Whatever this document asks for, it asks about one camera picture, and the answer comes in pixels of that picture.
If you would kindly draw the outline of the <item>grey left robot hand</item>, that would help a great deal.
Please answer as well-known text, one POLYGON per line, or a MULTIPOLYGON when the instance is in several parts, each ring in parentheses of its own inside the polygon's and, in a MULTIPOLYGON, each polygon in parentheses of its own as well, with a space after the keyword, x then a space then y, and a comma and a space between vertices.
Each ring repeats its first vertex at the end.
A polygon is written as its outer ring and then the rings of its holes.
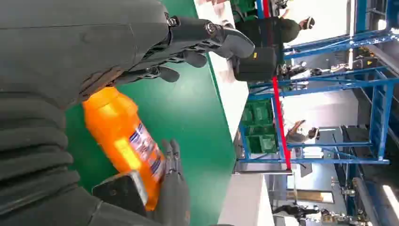
POLYGON ((1 1, 1 225, 189 225, 176 141, 166 144, 168 200, 147 218, 79 185, 65 110, 103 88, 159 77, 151 68, 166 62, 202 67, 207 52, 246 58, 254 48, 240 31, 170 16, 158 0, 1 1))

